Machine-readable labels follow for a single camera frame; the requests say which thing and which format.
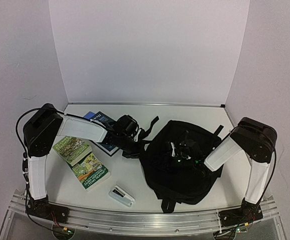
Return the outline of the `black student backpack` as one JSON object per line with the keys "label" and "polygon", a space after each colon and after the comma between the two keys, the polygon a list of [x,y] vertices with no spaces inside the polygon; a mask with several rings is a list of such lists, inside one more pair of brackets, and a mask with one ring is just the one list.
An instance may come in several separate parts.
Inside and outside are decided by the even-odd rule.
{"label": "black student backpack", "polygon": [[215,132],[189,122],[170,120],[143,147],[139,160],[147,185],[161,200],[165,214],[176,204],[196,205],[221,177],[222,168],[211,171],[204,160],[222,142],[219,125]]}

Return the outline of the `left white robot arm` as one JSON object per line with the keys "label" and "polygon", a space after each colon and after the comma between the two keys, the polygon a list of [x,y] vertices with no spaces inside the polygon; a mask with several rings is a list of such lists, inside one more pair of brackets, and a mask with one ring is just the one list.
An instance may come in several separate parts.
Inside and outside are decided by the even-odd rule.
{"label": "left white robot arm", "polygon": [[23,174],[29,195],[26,212],[43,219],[68,212],[50,204],[46,191],[46,161],[56,137],[68,136],[112,144],[134,157],[139,154],[142,140],[147,135],[129,115],[105,122],[61,112],[51,103],[31,109],[22,116],[28,114],[32,116],[23,126],[23,136],[18,137],[24,148]]}

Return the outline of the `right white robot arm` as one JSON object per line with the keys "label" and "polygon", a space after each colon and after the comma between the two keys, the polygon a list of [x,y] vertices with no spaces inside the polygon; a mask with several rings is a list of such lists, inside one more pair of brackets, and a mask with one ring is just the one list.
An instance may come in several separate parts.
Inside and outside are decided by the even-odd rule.
{"label": "right white robot arm", "polygon": [[241,206],[219,213],[223,225],[228,226],[262,218],[259,204],[273,176],[269,167],[270,162],[277,158],[276,140],[274,128],[243,117],[209,154],[202,153],[198,141],[190,139],[188,131],[181,138],[168,141],[166,148],[173,169],[195,169],[201,177],[212,175],[241,151],[250,157],[248,186]]}

